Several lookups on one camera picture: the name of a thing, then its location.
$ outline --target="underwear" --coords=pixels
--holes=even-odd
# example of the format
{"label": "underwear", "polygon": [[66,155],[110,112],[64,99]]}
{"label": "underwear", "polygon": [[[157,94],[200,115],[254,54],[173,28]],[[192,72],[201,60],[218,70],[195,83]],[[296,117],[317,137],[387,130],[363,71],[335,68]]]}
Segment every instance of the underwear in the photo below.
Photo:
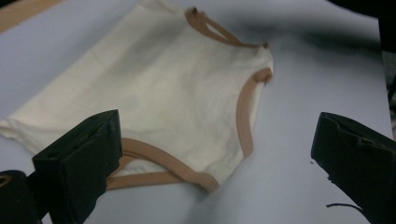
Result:
{"label": "underwear", "polygon": [[211,192],[253,149],[272,77],[266,44],[244,44],[196,8],[144,0],[9,117],[0,133],[34,153],[118,109],[123,157],[108,189],[190,182]]}

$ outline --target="wooden edge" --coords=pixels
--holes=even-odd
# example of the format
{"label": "wooden edge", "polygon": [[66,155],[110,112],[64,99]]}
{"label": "wooden edge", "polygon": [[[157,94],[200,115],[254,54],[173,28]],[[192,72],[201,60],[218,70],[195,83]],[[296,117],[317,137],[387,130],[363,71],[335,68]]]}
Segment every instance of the wooden edge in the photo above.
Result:
{"label": "wooden edge", "polygon": [[0,34],[63,0],[19,0],[0,8]]}

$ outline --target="tan elastic trim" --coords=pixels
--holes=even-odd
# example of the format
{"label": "tan elastic trim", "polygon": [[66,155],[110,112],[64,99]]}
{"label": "tan elastic trim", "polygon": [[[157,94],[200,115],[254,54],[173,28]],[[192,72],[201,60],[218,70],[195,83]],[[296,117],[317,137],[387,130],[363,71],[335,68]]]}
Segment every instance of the tan elastic trim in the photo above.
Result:
{"label": "tan elastic trim", "polygon": [[110,177],[107,180],[108,189],[119,189],[150,184],[177,183],[181,181],[200,185],[208,192],[212,192],[219,187],[219,183],[213,176],[193,171],[182,161],[157,147],[134,139],[122,138],[122,148],[124,157],[153,161],[166,168],[170,173],[162,172]]}
{"label": "tan elastic trim", "polygon": [[253,138],[251,136],[249,122],[249,104],[254,89],[260,82],[267,83],[272,78],[270,68],[264,68],[251,76],[242,88],[236,106],[236,129],[244,157],[248,157],[253,151]]}
{"label": "tan elastic trim", "polygon": [[[187,9],[185,12],[185,16],[187,22],[193,29],[195,29],[202,35],[205,35],[209,38],[212,38],[224,44],[238,46],[238,47],[248,47],[248,48],[258,47],[257,45],[242,43],[238,38],[236,38],[234,35],[232,35],[230,32],[228,32],[226,29],[224,29],[215,21],[210,20],[204,12],[199,12],[195,7]],[[211,31],[207,25],[210,25],[211,27],[219,31],[221,35]]]}
{"label": "tan elastic trim", "polygon": [[0,180],[0,188],[2,188],[12,180],[12,175],[0,175]]}
{"label": "tan elastic trim", "polygon": [[0,33],[63,0],[19,0],[0,8]]}
{"label": "tan elastic trim", "polygon": [[107,180],[107,190],[146,185],[173,184],[180,182],[184,182],[184,180],[170,172],[126,175],[109,178]]}

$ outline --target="white surface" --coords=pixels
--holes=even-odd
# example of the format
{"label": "white surface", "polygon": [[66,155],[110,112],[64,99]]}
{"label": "white surface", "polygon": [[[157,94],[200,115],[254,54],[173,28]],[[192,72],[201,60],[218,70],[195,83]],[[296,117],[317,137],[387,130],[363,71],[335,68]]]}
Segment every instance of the white surface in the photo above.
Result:
{"label": "white surface", "polygon": [[[310,149],[321,111],[391,137],[376,20],[315,0],[172,2],[197,6],[245,42],[270,43],[275,78],[262,94],[255,150],[210,195],[189,184],[110,191],[86,223],[368,223],[354,209],[326,208],[352,201]],[[0,117],[61,74],[134,3],[66,0],[0,34]],[[32,156],[0,137],[0,170],[30,174]]]}

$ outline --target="white table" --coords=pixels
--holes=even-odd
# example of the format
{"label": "white table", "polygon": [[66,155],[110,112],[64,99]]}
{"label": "white table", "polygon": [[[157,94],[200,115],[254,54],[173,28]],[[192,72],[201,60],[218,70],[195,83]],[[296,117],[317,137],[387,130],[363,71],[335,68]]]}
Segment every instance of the white table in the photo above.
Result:
{"label": "white table", "polygon": [[[255,149],[217,191],[190,184],[120,189],[86,223],[368,223],[310,158],[321,111],[391,137],[374,19],[324,0],[173,0],[197,6],[245,42],[268,41],[275,78],[263,91]],[[0,118],[40,91],[135,4],[65,0],[0,34]],[[0,137],[0,170],[33,172],[33,154]]]}

